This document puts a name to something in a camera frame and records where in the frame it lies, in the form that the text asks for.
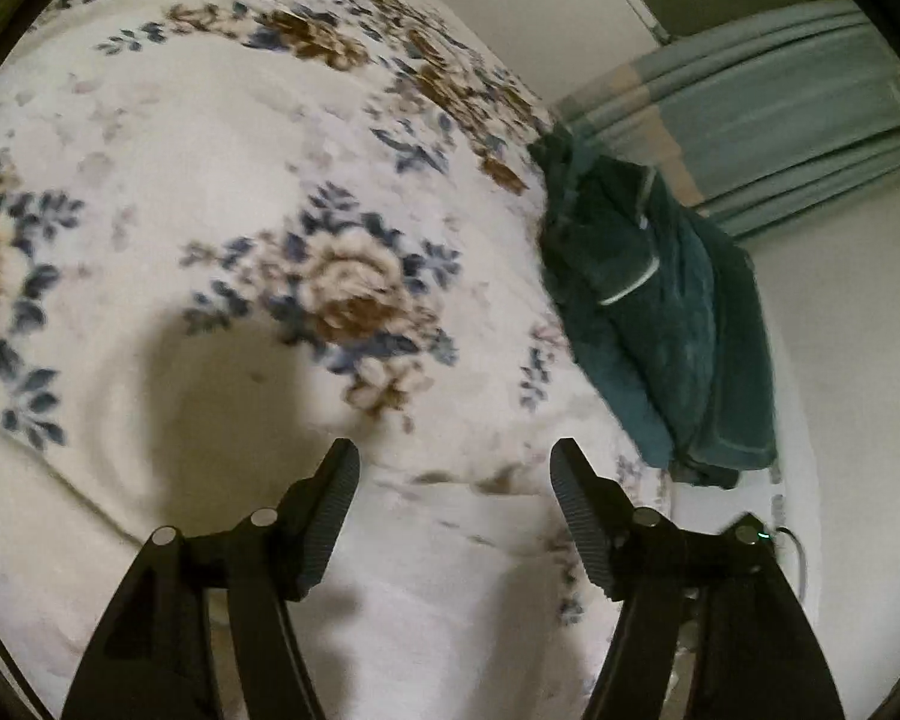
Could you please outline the white knit sweater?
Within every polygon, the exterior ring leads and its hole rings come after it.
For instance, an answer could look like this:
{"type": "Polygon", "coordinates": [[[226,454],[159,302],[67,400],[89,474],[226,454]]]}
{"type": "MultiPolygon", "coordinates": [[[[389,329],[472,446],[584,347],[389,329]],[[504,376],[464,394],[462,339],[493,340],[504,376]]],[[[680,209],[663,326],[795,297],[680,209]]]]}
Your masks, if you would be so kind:
{"type": "Polygon", "coordinates": [[[580,717],[617,618],[544,461],[365,468],[323,582],[289,612],[329,718],[580,717]]]}

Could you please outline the floral bed blanket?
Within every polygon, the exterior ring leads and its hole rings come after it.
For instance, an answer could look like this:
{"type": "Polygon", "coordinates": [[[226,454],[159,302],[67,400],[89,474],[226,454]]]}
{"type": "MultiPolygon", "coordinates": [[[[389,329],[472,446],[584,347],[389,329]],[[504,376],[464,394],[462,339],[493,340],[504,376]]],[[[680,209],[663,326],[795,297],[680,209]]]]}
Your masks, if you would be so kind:
{"type": "Polygon", "coordinates": [[[439,0],[53,0],[0,70],[0,635],[50,710],[142,540],[338,437],[667,504],[539,279],[546,110],[439,0]]]}

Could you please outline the right teal curtain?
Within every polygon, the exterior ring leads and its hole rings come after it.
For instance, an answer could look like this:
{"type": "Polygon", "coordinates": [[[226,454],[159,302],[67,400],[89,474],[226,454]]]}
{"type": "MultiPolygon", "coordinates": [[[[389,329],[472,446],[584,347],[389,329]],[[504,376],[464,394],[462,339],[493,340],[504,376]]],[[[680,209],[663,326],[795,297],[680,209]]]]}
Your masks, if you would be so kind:
{"type": "Polygon", "coordinates": [[[660,171],[729,236],[900,181],[900,58],[852,0],[766,11],[560,99],[594,149],[660,171]]]}

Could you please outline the dark green folded quilt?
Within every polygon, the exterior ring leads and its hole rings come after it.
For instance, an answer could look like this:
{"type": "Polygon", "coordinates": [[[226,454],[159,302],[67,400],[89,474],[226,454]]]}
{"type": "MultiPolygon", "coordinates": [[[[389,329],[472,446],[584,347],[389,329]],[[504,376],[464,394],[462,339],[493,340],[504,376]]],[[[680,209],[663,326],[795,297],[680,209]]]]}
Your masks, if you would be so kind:
{"type": "Polygon", "coordinates": [[[530,154],[546,185],[544,286],[575,362],[642,460],[724,489],[772,465],[774,372],[749,255],[653,167],[564,128],[530,154]]]}

